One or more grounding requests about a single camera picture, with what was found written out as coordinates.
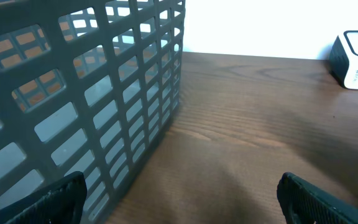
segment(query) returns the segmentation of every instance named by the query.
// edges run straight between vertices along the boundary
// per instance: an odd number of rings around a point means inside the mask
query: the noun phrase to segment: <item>white wall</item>
[[[183,50],[325,59],[358,0],[187,0]]]

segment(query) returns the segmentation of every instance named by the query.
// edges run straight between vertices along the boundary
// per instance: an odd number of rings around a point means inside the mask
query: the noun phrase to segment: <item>brown wooden surface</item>
[[[180,91],[107,223],[284,223],[287,171],[358,207],[358,91],[324,61],[183,53]]]

